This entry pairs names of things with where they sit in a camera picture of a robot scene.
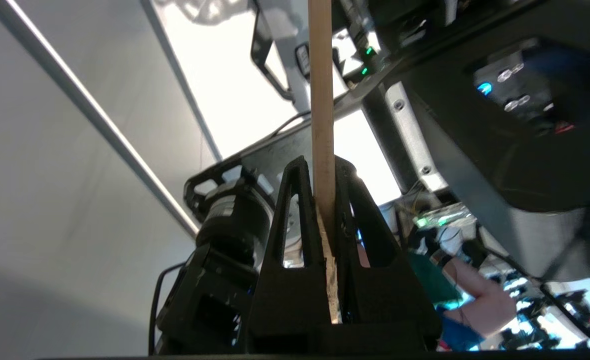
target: wire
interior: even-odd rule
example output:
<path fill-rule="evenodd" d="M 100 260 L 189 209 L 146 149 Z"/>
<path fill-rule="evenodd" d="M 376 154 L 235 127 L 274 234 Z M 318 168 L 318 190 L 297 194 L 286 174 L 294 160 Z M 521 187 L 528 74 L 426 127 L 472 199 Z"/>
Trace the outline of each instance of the wire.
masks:
<path fill-rule="evenodd" d="M 479 243 L 479 245 L 480 245 L 482 248 L 484 248 L 484 241 L 483 241 L 482 234 L 481 234 L 481 232 L 480 232 L 480 228 L 481 228 L 481 227 L 482 227 L 482 226 L 481 226 L 481 224 L 480 224 L 480 223 L 476 223 L 476 224 L 475 224 L 475 238 L 478 240 L 478 243 Z M 492 266 L 494 269 L 496 269 L 496 271 L 497 271 L 497 274 L 500 276 L 501 283 L 503 284 L 503 283 L 505 282 L 505 280 L 506 280 L 506 277 L 504 276 L 504 272 L 503 272 L 503 271 L 502 271 L 502 270 L 501 270 L 499 267 L 497 267 L 497 265 L 496 265 L 496 264 L 495 264 L 493 261 L 491 261 L 491 260 L 488 260 L 488 262 L 489 262 L 489 264 L 490 264 L 490 265 L 491 265 L 491 266 Z"/>
<path fill-rule="evenodd" d="M 421 194 L 422 194 L 422 191 L 421 190 L 417 191 L 417 194 L 416 194 L 415 199 L 413 201 L 413 206 L 411 207 L 411 213 L 414 214 L 414 215 L 418 215 L 417 214 L 417 211 L 416 211 L 416 205 L 417 205 L 417 201 L 419 200 L 419 196 Z"/>
<path fill-rule="evenodd" d="M 445 233 L 445 232 L 446 232 L 446 231 L 442 231 L 442 232 L 441 232 L 441 235 L 439 235 L 439 239 L 437 240 L 437 243 L 441 244 L 441 243 L 443 243 L 443 242 L 450 242 L 451 240 L 455 239 L 455 237 L 457 237 L 457 235 L 459 235 L 459 234 L 462 232 L 462 228 L 460 227 L 460 228 L 459 228 L 459 229 L 458 229 L 458 230 L 455 232 L 455 235 L 453 235 L 453 236 L 449 237 L 449 238 L 448 238 L 448 239 L 446 239 L 446 240 L 442 240 L 442 237 L 444 237 L 444 233 Z"/>
<path fill-rule="evenodd" d="M 457 282 L 457 266 L 453 265 L 453 271 L 455 271 L 455 291 L 458 291 L 457 287 L 459 287 L 459 284 Z M 459 317 L 461 319 L 461 323 L 465 326 L 468 326 L 469 328 L 471 328 L 471 321 L 469 320 L 468 317 L 466 317 L 466 314 L 464 313 L 464 310 L 462 310 L 462 298 L 458 298 L 457 299 L 457 310 L 459 311 Z"/>
<path fill-rule="evenodd" d="M 561 301 L 555 297 L 555 295 L 553 295 L 551 293 L 551 290 L 549 290 L 549 285 L 542 282 L 542 279 L 539 277 L 535 277 L 532 276 L 530 273 L 528 273 L 524 268 L 521 267 L 521 265 L 517 264 L 517 262 L 515 262 L 515 260 L 513 260 L 510 256 L 504 256 L 501 253 L 499 253 L 498 251 L 495 251 L 491 248 L 487 248 L 485 247 L 485 250 L 488 251 L 490 254 L 494 255 L 494 257 L 502 260 L 503 262 L 505 262 L 506 264 L 510 265 L 513 269 L 515 269 L 517 272 L 519 272 L 522 276 L 524 276 L 524 278 L 527 278 L 529 281 L 535 283 L 535 281 L 537 281 L 538 283 L 541 283 L 539 285 L 539 290 L 542 292 L 542 294 L 544 294 L 544 296 L 551 301 L 551 303 L 553 303 L 553 305 L 555 305 L 555 307 L 557 307 L 557 309 L 560 310 L 560 312 L 577 328 L 577 330 L 581 331 L 584 335 L 586 335 L 587 338 L 590 339 L 590 329 L 587 328 L 583 323 L 581 323 L 578 319 L 576 319 L 576 317 L 573 316 L 573 314 L 571 314 L 569 312 L 569 310 L 567 310 L 564 307 L 564 304 L 561 303 Z"/>
<path fill-rule="evenodd" d="M 288 125 L 290 125 L 290 123 L 292 123 L 293 121 L 299 119 L 300 117 L 309 116 L 310 114 L 311 114 L 311 110 L 302 111 L 302 112 L 296 114 L 295 116 L 293 116 L 293 117 L 289 118 L 288 120 L 286 120 L 286 122 L 282 123 L 282 125 L 280 125 L 277 129 L 273 130 L 273 132 L 271 132 L 267 136 L 263 137 L 259 141 L 262 142 L 262 141 L 267 141 L 268 139 L 272 139 L 273 137 L 277 136 L 277 134 L 279 134 L 281 132 L 281 130 L 283 130 Z"/>
<path fill-rule="evenodd" d="M 162 290 L 162 283 L 164 282 L 164 278 L 171 271 L 176 271 L 177 269 L 180 269 L 185 264 L 190 262 L 192 257 L 193 254 L 191 253 L 188 257 L 188 260 L 180 262 L 179 264 L 175 264 L 165 269 L 157 277 L 157 282 L 155 283 L 155 292 L 153 292 L 153 304 L 150 308 L 150 319 L 148 321 L 148 356 L 153 356 L 153 354 L 155 353 L 155 320 L 158 317 L 158 303 L 160 302 L 160 292 Z"/>
<path fill-rule="evenodd" d="M 421 183 L 422 183 L 421 180 L 417 179 L 417 181 L 413 183 L 413 186 L 411 186 L 411 188 L 408 189 L 408 191 L 404 195 L 407 196 L 407 195 L 411 194 L 413 192 L 413 189 L 415 189 L 416 186 L 420 185 Z"/>

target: black metal bracket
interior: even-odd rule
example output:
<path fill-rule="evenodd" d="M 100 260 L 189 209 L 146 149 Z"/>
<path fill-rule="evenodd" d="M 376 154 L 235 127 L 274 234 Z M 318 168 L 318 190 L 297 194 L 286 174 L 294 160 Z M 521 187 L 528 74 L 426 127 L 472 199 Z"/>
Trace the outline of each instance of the black metal bracket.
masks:
<path fill-rule="evenodd" d="M 261 71 L 263 77 L 265 77 L 270 85 L 272 85 L 273 89 L 277 91 L 277 94 L 279 94 L 282 99 L 294 103 L 295 96 L 293 96 L 291 89 L 285 89 L 275 78 L 271 69 L 266 66 L 266 59 L 271 52 L 271 47 L 273 46 L 274 41 L 257 0 L 253 0 L 252 3 L 254 5 L 256 17 L 253 28 L 253 41 L 251 42 L 251 60 L 253 60 L 253 64 L 257 66 L 257 69 Z"/>
<path fill-rule="evenodd" d="M 218 187 L 224 185 L 226 183 L 224 174 L 238 166 L 241 168 L 240 177 L 235 179 L 234 183 L 231 183 L 230 189 L 221 189 L 220 187 L 220 195 L 222 192 L 231 191 L 236 187 L 248 187 L 252 188 L 257 195 L 263 198 L 268 207 L 274 207 L 275 201 L 273 198 L 257 184 L 258 174 L 255 171 L 256 169 L 249 169 L 242 166 L 242 157 L 234 155 L 189 178 L 183 185 L 183 199 L 186 206 L 192 211 L 199 222 L 203 223 L 205 221 L 209 208 L 213 203 L 213 198 L 209 194 L 199 193 L 196 187 L 208 181 L 215 182 Z"/>

